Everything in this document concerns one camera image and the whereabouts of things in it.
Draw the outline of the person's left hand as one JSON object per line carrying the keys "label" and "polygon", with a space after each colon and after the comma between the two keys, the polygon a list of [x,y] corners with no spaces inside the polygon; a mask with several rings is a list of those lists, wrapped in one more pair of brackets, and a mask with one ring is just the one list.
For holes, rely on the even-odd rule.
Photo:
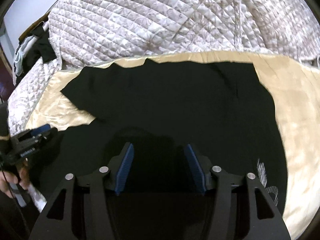
{"label": "person's left hand", "polygon": [[27,190],[30,185],[29,164],[27,159],[17,165],[17,172],[20,179],[11,172],[1,171],[1,192],[11,199],[15,197],[10,192],[10,183],[19,184],[24,190]]}

